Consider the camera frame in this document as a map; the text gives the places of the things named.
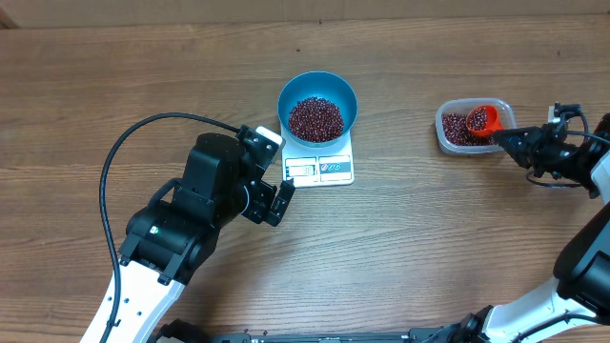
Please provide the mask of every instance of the wood grain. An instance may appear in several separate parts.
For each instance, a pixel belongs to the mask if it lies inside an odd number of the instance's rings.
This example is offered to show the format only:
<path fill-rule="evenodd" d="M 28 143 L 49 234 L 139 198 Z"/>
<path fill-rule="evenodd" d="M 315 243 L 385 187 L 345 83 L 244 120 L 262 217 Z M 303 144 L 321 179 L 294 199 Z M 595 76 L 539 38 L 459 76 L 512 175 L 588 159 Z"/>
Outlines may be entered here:
<path fill-rule="evenodd" d="M 495 96 L 521 126 L 556 100 L 581 102 L 594 126 L 610 111 L 608 15 L 3 30 L 0 46 L 2 342 L 86 330 L 111 274 L 97 182 L 123 130 L 163 111 L 277 130 L 277 96 L 304 71 L 356 90 L 356 182 L 298 190 L 278 228 L 237 218 L 163 322 L 254 334 L 454 322 L 548 279 L 601 205 L 528 184 L 502 153 L 444 155 L 433 122 L 447 100 Z M 108 184 L 117 245 L 205 131 L 166 120 L 121 148 Z"/>
<path fill-rule="evenodd" d="M 604 14 L 610 0 L 0 0 L 20 28 Z"/>

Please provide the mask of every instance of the plastic container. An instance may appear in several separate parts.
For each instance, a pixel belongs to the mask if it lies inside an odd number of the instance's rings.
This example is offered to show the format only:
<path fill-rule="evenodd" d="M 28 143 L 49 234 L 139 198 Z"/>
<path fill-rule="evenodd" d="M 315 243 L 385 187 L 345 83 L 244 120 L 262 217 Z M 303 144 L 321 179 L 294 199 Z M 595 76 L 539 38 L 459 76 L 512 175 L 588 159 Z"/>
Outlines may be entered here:
<path fill-rule="evenodd" d="M 445 131 L 442 128 L 442 115 L 444 113 L 457 113 L 457 114 L 468 114 L 474 108 L 482 105 L 492 105 L 498 109 L 498 116 L 502 123 L 502 126 L 508 129 L 516 129 L 517 123 L 515 122 L 515 115 L 513 110 L 507 103 L 497 98 L 468 98 L 447 101 L 437 111 L 437 137 L 440 150 L 451 155 L 477 155 L 490 152 L 504 151 L 498 145 L 490 146 L 478 146 L 478 147 L 467 147 L 458 146 L 447 140 Z"/>

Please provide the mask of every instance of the black cable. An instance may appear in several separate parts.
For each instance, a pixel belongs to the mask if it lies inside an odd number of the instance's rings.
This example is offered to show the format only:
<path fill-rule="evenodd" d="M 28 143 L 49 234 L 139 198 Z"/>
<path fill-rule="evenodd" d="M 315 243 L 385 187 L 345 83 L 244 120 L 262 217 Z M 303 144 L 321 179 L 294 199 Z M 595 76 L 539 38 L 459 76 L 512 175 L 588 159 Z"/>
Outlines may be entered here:
<path fill-rule="evenodd" d="M 532 178 L 530 178 L 531 175 L 534 174 L 534 171 L 529 171 L 525 174 L 525 179 L 531 183 L 533 183 L 534 185 L 537 186 L 542 186 L 542 187 L 548 187 L 548 188 L 554 188 L 554 189 L 566 189 L 566 188 L 577 188 L 577 187 L 581 187 L 580 184 L 578 183 L 571 183 L 571 184 L 563 184 L 563 183 L 552 183 L 552 182 L 540 182 L 540 181 L 536 181 Z"/>
<path fill-rule="evenodd" d="M 587 138 L 593 138 L 593 139 L 597 139 L 598 141 L 600 141 L 601 143 L 604 143 L 608 146 L 610 146 L 610 140 L 607 140 L 605 138 L 601 138 L 599 136 L 596 136 L 594 134 L 591 134 L 589 132 L 578 132 L 578 131 L 566 131 L 566 134 L 571 134 L 571 135 L 581 135 Z"/>
<path fill-rule="evenodd" d="M 436 331 L 435 333 L 431 334 L 428 336 L 428 338 L 422 340 L 419 343 L 428 343 L 429 341 L 432 342 L 433 340 L 436 341 L 438 338 L 438 334 L 442 333 L 443 331 L 451 331 L 454 332 L 455 330 L 457 330 L 459 328 L 459 323 L 457 324 L 452 324 L 448 327 L 444 327 L 444 328 L 440 328 L 438 329 L 438 331 Z"/>
<path fill-rule="evenodd" d="M 112 159 L 118 151 L 118 148 L 123 144 L 123 142 L 132 134 L 134 131 L 139 128 L 149 124 L 155 120 L 163 119 L 163 118 L 186 118 L 192 119 L 212 125 L 216 125 L 222 129 L 226 129 L 228 131 L 233 131 L 235 133 L 239 132 L 238 128 L 234 128 L 230 125 L 221 123 L 219 121 L 215 121 L 210 118 L 188 114 L 188 113 L 180 113 L 180 112 L 170 112 L 170 113 L 160 113 L 157 115 L 153 115 L 144 120 L 133 124 L 130 128 L 128 128 L 119 138 L 116 140 L 114 145 L 112 146 L 111 151 L 108 153 L 108 157 L 106 157 L 106 162 L 104 162 L 104 167 L 102 168 L 102 175 L 99 179 L 99 211 L 102 215 L 102 225 L 104 226 L 104 234 L 106 235 L 106 241 L 108 242 L 108 250 L 111 253 L 111 261 L 112 261 L 112 270 L 114 271 L 114 300 L 112 302 L 112 311 L 111 316 L 108 319 L 108 323 L 106 324 L 106 330 L 102 335 L 100 343 L 106 343 L 109 335 L 111 334 L 112 327 L 114 326 L 114 321 L 116 320 L 116 314 L 118 313 L 118 306 L 120 304 L 121 299 L 121 271 L 119 269 L 118 256 L 116 255 L 116 250 L 114 249 L 114 241 L 112 240 L 112 232 L 111 225 L 108 221 L 108 213 L 106 211 L 106 178 L 108 176 L 108 170 L 111 167 Z"/>
<path fill-rule="evenodd" d="M 557 318 L 551 319 L 549 321 L 547 321 L 546 323 L 540 324 L 538 326 L 536 326 L 533 329 L 530 329 L 528 331 L 526 331 L 525 333 L 521 333 L 519 334 L 514 340 L 513 343 L 519 343 L 522 342 L 523 339 L 531 336 L 534 333 L 538 333 L 544 329 L 548 329 L 550 327 L 552 327 L 555 324 L 558 324 L 562 321 L 569 323 L 570 320 L 572 319 L 581 319 L 581 320 L 586 320 L 589 321 L 591 323 L 594 324 L 601 324 L 601 325 L 609 325 L 610 324 L 610 320 L 606 319 L 606 318 L 600 318 L 600 317 L 592 317 L 592 316 L 588 316 L 588 315 L 582 315 L 582 314 L 570 314 L 570 313 L 565 313 L 564 315 L 561 315 Z"/>
<path fill-rule="evenodd" d="M 578 112 L 578 116 L 580 117 L 580 120 L 582 120 L 582 129 L 584 130 L 584 133 L 589 133 L 589 123 L 587 122 L 587 117 L 581 111 Z M 565 121 L 565 113 L 561 114 L 561 121 Z M 586 143 L 588 139 L 589 138 L 584 137 L 584 139 L 582 140 L 582 144 Z M 558 159 L 556 159 L 556 160 L 554 160 L 554 161 L 552 161 L 550 163 L 551 164 L 556 164 L 558 162 L 561 162 L 561 161 L 563 161 L 563 160 L 565 160 L 567 158 L 572 157 L 572 155 L 574 153 L 575 152 L 567 153 L 564 156 L 562 156 L 562 157 L 560 157 L 560 158 L 558 158 Z"/>

